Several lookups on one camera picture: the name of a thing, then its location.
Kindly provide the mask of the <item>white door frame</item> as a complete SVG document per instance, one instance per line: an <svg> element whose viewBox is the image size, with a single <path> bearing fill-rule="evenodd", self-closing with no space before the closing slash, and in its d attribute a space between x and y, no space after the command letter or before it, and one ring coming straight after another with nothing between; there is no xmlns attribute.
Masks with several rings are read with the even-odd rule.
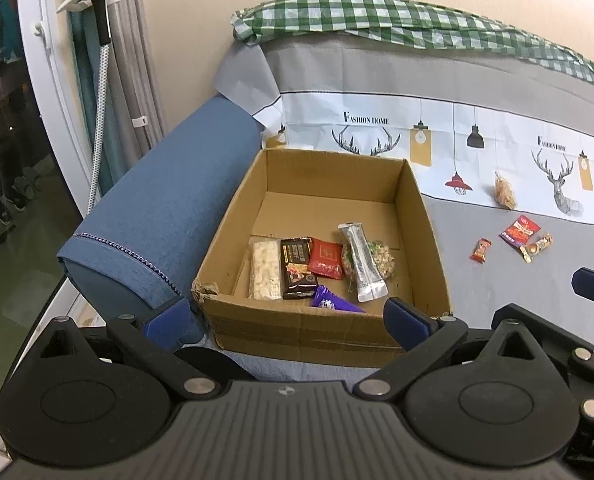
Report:
<svg viewBox="0 0 594 480"><path fill-rule="evenodd" d="M80 103L78 72L62 0L18 0L24 56L40 116L68 191L86 214L92 149Z"/></svg>

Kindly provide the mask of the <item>small orange candy packet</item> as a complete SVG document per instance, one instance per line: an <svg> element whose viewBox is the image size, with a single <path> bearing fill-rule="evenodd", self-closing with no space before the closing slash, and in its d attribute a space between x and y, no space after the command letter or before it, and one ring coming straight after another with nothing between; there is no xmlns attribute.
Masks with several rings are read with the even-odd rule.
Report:
<svg viewBox="0 0 594 480"><path fill-rule="evenodd" d="M487 238L480 238L477 240L477 243L470 255L470 259L476 261L478 263L485 263L486 262L486 255L488 249L491 247L491 241L487 240Z"/></svg>

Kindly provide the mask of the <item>silver stick sachet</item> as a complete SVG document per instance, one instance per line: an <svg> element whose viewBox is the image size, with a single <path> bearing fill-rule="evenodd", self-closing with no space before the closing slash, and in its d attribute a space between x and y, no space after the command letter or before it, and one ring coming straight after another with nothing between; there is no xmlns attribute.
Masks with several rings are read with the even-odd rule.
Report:
<svg viewBox="0 0 594 480"><path fill-rule="evenodd" d="M340 223L338 229L351 249L358 301L369 302L386 297L388 288L378 272L362 224L360 222Z"/></svg>

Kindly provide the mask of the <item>round nut cake pack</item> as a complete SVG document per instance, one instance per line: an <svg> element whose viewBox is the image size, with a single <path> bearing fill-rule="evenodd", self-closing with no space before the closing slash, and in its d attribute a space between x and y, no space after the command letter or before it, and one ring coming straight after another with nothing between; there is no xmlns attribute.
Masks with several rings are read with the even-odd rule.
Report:
<svg viewBox="0 0 594 480"><path fill-rule="evenodd" d="M396 261L390 252L389 246L380 240L373 240L373 242L367 244L379 275L383 280L388 281L396 270ZM353 263L352 251L348 243L345 243L341 250L341 265L348 280L353 283L357 272L355 272L355 263Z"/></svg>

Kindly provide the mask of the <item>clear bag of crackers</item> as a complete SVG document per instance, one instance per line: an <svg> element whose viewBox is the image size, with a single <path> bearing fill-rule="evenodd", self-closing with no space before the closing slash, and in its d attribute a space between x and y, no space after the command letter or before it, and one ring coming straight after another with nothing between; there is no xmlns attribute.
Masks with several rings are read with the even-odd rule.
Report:
<svg viewBox="0 0 594 480"><path fill-rule="evenodd" d="M503 208L515 210L518 206L511 183L498 172L496 173L494 197L496 203Z"/></svg>

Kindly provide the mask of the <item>grey curtain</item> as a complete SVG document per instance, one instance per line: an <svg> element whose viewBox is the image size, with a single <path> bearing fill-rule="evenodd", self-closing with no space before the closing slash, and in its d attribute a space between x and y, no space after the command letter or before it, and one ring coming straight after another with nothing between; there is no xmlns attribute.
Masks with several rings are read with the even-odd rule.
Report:
<svg viewBox="0 0 594 480"><path fill-rule="evenodd" d="M97 188L106 193L166 134L143 0L107 2L111 43ZM62 12L70 21L86 130L96 138L100 45L92 6Z"/></svg>

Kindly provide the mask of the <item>small red snack packet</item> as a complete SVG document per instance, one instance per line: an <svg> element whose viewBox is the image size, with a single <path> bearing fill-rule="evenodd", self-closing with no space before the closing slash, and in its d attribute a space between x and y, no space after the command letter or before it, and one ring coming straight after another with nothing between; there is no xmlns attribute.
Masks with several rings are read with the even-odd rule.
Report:
<svg viewBox="0 0 594 480"><path fill-rule="evenodd" d="M344 278L344 270L341 265L342 244L311 237L309 246L308 270L312 274L336 281Z"/></svg>

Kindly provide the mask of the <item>grey printed sofa cover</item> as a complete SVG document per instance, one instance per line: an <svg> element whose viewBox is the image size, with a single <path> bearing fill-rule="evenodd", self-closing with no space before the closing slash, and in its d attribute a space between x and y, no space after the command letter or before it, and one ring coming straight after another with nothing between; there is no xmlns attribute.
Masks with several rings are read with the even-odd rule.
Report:
<svg viewBox="0 0 594 480"><path fill-rule="evenodd" d="M477 327L515 302L594 344L594 86L522 62L345 36L233 44L217 91L262 125L263 150L406 160L431 219L450 314ZM496 173L515 210L494 197ZM526 263L499 234L525 214L553 244ZM485 263L470 259L480 238Z"/></svg>

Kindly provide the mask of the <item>green checkered cloth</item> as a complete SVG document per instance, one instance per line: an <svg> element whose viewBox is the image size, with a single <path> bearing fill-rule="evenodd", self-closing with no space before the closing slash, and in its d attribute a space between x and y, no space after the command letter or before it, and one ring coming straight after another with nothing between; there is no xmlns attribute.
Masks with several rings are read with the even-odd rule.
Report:
<svg viewBox="0 0 594 480"><path fill-rule="evenodd" d="M233 37L264 44L284 37L342 34L417 50L510 56L594 84L594 62L532 32L415 0L267 0L232 14Z"/></svg>

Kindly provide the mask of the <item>brown cardboard box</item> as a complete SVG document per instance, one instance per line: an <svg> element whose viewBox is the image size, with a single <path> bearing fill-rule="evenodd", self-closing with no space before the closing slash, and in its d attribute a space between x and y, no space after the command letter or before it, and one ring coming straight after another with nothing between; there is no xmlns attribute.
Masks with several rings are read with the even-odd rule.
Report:
<svg viewBox="0 0 594 480"><path fill-rule="evenodd" d="M217 345L252 356L379 367L398 356L383 299L360 301L350 237L367 241L389 296L451 312L431 219L406 160L265 150L193 284Z"/></svg>

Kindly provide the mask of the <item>red spicy snack packet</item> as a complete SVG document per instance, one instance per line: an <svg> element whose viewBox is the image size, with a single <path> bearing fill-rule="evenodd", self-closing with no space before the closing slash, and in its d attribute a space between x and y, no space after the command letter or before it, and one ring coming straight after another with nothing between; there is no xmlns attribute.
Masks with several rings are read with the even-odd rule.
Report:
<svg viewBox="0 0 594 480"><path fill-rule="evenodd" d="M499 236L501 240L504 240L509 245L520 248L525 246L539 231L539 224L526 217L525 214L521 214Z"/></svg>

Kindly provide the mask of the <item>purple chocolate bar wrapper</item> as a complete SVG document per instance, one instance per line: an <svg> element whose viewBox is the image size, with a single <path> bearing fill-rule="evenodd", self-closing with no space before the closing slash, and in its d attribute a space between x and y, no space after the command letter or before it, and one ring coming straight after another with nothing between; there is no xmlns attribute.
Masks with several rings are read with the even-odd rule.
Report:
<svg viewBox="0 0 594 480"><path fill-rule="evenodd" d="M311 306L341 312L363 313L361 308L355 306L346 299L335 295L324 285L319 285L315 290Z"/></svg>

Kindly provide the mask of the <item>gold snack bar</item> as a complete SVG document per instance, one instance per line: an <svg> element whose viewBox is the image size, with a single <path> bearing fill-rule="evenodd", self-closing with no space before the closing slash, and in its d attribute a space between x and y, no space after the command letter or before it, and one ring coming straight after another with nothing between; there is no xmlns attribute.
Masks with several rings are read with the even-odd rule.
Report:
<svg viewBox="0 0 594 480"><path fill-rule="evenodd" d="M550 233L544 234L532 243L520 247L520 253L526 263L532 263L536 255L543 252L553 244L553 236Z"/></svg>

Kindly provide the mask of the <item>black chocolate bar pack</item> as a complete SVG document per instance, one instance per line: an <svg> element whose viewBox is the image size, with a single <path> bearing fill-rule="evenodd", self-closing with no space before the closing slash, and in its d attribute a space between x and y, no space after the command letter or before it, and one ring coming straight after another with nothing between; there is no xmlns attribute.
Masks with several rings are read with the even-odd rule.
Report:
<svg viewBox="0 0 594 480"><path fill-rule="evenodd" d="M319 282L309 270L310 238L295 237L281 240L283 299L312 298Z"/></svg>

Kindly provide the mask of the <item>white nougat bar pack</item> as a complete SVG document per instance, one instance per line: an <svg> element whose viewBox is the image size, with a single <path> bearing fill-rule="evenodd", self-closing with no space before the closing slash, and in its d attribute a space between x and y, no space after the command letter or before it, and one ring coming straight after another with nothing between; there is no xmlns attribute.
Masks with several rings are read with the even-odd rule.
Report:
<svg viewBox="0 0 594 480"><path fill-rule="evenodd" d="M280 249L281 243L276 238L261 238L250 243L249 298L282 299Z"/></svg>

